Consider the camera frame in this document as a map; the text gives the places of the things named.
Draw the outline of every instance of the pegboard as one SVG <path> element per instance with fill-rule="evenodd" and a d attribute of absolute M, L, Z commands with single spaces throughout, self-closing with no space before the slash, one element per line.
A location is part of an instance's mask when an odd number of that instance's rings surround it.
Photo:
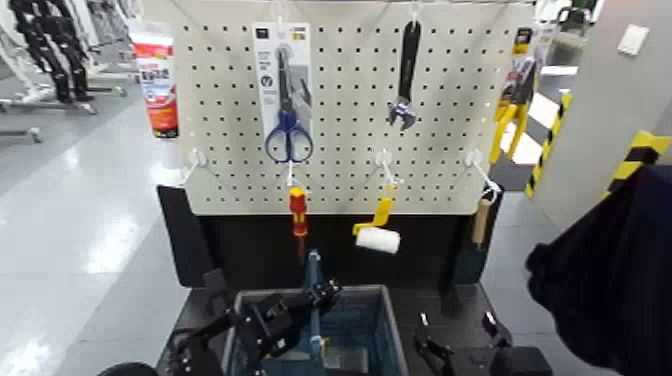
<path fill-rule="evenodd" d="M 199 215 L 286 214 L 287 166 L 264 152 L 252 24 L 273 21 L 266 1 L 146 0 L 150 18 L 175 33 L 181 143 L 209 159 L 186 184 Z M 471 214 L 483 178 L 465 154 L 490 150 L 493 115 L 518 27 L 532 22 L 525 2 L 425 3 L 419 15 L 413 103 L 405 132 L 386 122 L 397 96 L 409 3 L 289 1 L 284 19 L 311 25 L 315 153 L 295 169 L 311 191 L 310 213 L 372 213 L 382 193 L 382 148 L 405 180 L 394 214 Z M 484 161 L 482 167 L 488 170 Z"/>

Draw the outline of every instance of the blue scissors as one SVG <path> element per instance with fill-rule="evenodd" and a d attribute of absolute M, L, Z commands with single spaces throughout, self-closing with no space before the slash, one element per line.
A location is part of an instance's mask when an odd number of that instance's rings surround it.
<path fill-rule="evenodd" d="M 313 140 L 298 121 L 290 96 L 291 78 L 287 50 L 278 48 L 278 85 L 280 109 L 278 126 L 271 131 L 264 144 L 266 154 L 277 163 L 301 163 L 313 155 Z"/>

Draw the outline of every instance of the wall outlet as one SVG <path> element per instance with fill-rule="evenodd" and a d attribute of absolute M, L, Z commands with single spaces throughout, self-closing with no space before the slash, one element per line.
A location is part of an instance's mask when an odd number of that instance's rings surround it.
<path fill-rule="evenodd" d="M 646 27 L 629 25 L 621 43 L 618 45 L 618 50 L 631 56 L 637 56 L 646 36 L 649 35 L 649 31 Z"/>

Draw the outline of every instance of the blue handle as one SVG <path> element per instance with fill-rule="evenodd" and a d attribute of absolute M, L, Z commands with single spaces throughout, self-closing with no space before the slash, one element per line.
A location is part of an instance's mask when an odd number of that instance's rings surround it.
<path fill-rule="evenodd" d="M 310 137 L 310 134 L 301 126 L 297 121 L 297 116 L 295 111 L 279 111 L 278 112 L 279 124 L 277 127 L 271 131 L 271 133 L 266 138 L 264 147 L 266 149 L 266 154 L 275 162 L 278 163 L 287 163 L 290 160 L 295 163 L 300 163 L 313 155 L 313 140 Z M 296 158 L 294 153 L 295 145 L 292 141 L 292 136 L 297 136 L 297 138 L 302 138 L 308 142 L 307 155 L 302 158 Z M 284 146 L 285 146 L 285 157 L 277 158 L 275 153 L 271 152 L 270 142 L 274 138 L 284 137 Z"/>

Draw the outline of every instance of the basket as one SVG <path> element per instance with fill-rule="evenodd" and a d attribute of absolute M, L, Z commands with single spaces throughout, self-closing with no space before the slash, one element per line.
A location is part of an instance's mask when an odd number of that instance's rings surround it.
<path fill-rule="evenodd" d="M 235 309 L 279 292 L 291 295 L 300 290 L 242 291 Z M 320 318 L 320 334 L 326 340 L 322 355 L 309 356 L 310 325 L 300 343 L 287 354 L 262 361 L 269 376 L 370 375 L 408 376 L 401 340 L 390 297 L 385 286 L 344 287 L 334 308 Z M 236 330 L 226 339 L 222 367 L 227 376 L 244 375 L 247 366 Z"/>

